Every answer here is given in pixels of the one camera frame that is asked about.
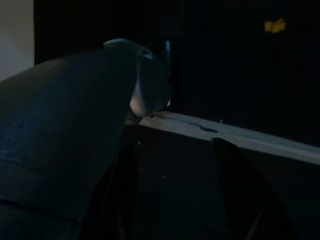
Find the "yellow sticker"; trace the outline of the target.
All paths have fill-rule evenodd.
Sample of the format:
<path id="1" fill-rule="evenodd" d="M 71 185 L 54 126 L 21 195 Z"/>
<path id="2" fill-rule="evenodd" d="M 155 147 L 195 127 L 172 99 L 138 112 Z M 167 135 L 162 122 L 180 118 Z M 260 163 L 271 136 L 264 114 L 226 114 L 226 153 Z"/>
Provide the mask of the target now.
<path id="1" fill-rule="evenodd" d="M 275 21 L 265 21 L 264 31 L 267 33 L 279 33 L 286 29 L 286 20 L 284 18 L 279 18 Z"/>

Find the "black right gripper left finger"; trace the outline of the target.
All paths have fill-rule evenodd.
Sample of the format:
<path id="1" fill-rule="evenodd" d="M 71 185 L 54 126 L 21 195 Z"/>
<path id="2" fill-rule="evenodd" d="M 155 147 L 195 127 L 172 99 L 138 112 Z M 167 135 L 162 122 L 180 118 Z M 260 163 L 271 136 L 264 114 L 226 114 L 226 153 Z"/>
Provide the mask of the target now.
<path id="1" fill-rule="evenodd" d="M 96 240 L 132 240 L 140 148 L 139 143 L 127 145 L 114 161 L 97 221 Z"/>

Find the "wooden board ledge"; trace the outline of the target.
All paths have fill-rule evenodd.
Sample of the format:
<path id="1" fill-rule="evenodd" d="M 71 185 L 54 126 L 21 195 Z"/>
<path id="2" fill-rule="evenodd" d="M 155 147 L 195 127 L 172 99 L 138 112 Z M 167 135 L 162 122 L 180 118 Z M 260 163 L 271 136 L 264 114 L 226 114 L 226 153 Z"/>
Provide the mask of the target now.
<path id="1" fill-rule="evenodd" d="M 141 120 L 129 116 L 126 125 L 139 125 L 203 141 L 222 138 L 243 149 L 320 166 L 320 147 L 189 115 L 160 111 Z"/>

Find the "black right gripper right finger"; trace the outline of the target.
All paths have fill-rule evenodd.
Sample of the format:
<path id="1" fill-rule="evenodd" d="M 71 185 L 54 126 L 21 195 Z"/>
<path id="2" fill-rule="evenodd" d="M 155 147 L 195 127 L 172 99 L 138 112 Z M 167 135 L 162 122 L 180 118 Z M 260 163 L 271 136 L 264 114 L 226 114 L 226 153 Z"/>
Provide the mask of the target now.
<path id="1" fill-rule="evenodd" d="M 234 240 L 294 240 L 279 197 L 234 144 L 212 138 L 215 173 Z"/>

